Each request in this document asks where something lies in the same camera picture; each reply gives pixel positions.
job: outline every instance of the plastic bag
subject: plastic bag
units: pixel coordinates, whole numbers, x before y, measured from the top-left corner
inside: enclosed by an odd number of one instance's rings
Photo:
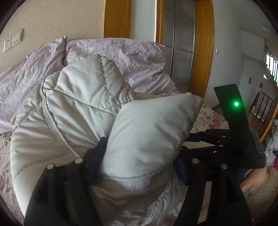
[[[266,164],[268,166],[274,166],[276,156],[273,154],[274,150],[274,141],[272,138],[269,139],[267,143],[267,147],[265,149],[265,154],[266,154]]]
[[[272,134],[272,137],[273,137],[273,142],[274,142],[274,149],[276,151],[278,151],[278,119],[272,119],[274,125],[272,127],[272,131],[271,131],[271,134]]]

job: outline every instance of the metal screw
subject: metal screw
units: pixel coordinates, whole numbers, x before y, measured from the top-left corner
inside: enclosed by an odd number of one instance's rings
[[[222,165],[221,165],[221,168],[224,169],[224,170],[226,170],[226,169],[228,168],[228,166],[227,166],[226,164],[222,164]]]
[[[200,160],[199,159],[192,159],[193,164],[199,164]]]
[[[50,170],[50,169],[52,169],[54,167],[54,164],[53,163],[49,163],[48,165],[47,165],[47,168]]]
[[[77,158],[77,159],[74,160],[74,162],[75,162],[76,164],[79,164],[79,163],[82,163],[82,162],[83,162],[83,159],[82,159],[82,158]]]

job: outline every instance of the light switch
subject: light switch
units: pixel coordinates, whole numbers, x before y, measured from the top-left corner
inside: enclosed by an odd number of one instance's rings
[[[13,34],[13,40],[12,40],[12,47],[14,47],[16,44],[21,42],[21,33],[22,29],[15,34]]]

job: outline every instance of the blue part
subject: blue part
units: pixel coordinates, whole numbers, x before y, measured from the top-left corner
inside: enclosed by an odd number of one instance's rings
[[[188,178],[186,176],[186,166],[184,165],[181,158],[177,157],[173,162],[173,166],[178,176],[178,179],[184,184],[186,184],[188,181]]]
[[[90,165],[89,165],[89,182],[93,183],[97,180],[98,178],[98,174],[100,171],[100,166],[103,160],[103,157],[105,155],[106,152],[106,147],[107,147],[107,143],[108,143],[108,139],[105,138],[104,140],[100,141],[101,144],[97,150],[97,153],[94,157],[94,159],[91,161]]]

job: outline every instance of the wall outlet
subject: wall outlet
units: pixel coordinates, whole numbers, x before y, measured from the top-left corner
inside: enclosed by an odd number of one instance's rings
[[[15,34],[13,34],[13,39],[12,39],[12,47],[14,47],[16,44],[21,42],[21,33],[22,29]]]
[[[10,37],[9,39],[7,39],[4,42],[4,53],[7,52],[10,48],[12,48],[12,37]]]

